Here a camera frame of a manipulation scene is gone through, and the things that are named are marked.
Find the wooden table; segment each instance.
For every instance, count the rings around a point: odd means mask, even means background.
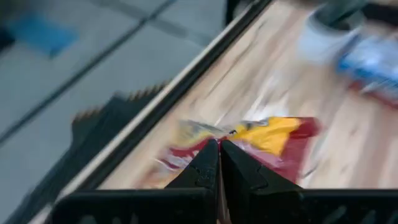
[[[296,42],[311,8],[274,1],[231,44],[194,86],[107,176],[99,189],[134,189],[166,149],[181,119],[223,125],[270,115],[315,116],[322,133],[313,139],[302,171],[305,188],[398,187],[398,115],[347,89],[330,66],[310,65]],[[238,23],[233,21],[63,190],[74,191],[176,89],[189,71]],[[385,32],[382,27],[372,27]],[[45,208],[32,223],[40,223]]]

